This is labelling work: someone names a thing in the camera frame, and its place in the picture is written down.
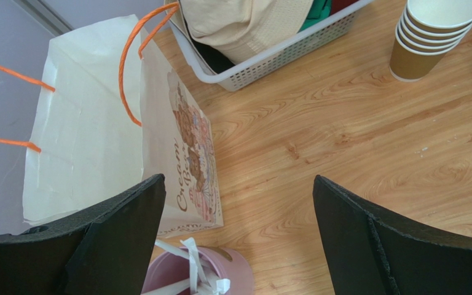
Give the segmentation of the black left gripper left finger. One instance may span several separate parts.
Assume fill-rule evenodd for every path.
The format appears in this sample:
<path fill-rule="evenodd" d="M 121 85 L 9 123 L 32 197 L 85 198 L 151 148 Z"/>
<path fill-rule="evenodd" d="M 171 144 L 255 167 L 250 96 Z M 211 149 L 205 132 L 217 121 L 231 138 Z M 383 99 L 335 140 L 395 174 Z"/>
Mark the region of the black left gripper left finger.
<path fill-rule="evenodd" d="M 0 294 L 140 294 L 165 177 L 22 234 L 0 235 Z"/>

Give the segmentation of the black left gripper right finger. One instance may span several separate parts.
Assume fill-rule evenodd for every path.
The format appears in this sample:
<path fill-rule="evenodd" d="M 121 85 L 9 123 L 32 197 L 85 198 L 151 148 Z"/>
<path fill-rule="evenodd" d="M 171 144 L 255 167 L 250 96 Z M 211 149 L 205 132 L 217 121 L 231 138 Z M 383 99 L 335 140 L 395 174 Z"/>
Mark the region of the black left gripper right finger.
<path fill-rule="evenodd" d="M 409 219 L 322 176 L 313 203 L 336 294 L 472 294 L 472 237 Z"/>

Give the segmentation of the white paper bag orange handles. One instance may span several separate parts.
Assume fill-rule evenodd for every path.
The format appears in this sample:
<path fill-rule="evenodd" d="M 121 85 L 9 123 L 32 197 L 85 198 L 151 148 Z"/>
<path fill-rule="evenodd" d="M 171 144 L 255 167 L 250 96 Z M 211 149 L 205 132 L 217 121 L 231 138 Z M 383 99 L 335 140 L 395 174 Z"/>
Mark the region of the white paper bag orange handles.
<path fill-rule="evenodd" d="M 0 234 L 67 217 L 163 174 L 159 237 L 222 227 L 211 124 L 144 26 L 179 11 L 97 22 L 51 39 L 31 131 L 0 125 Z"/>

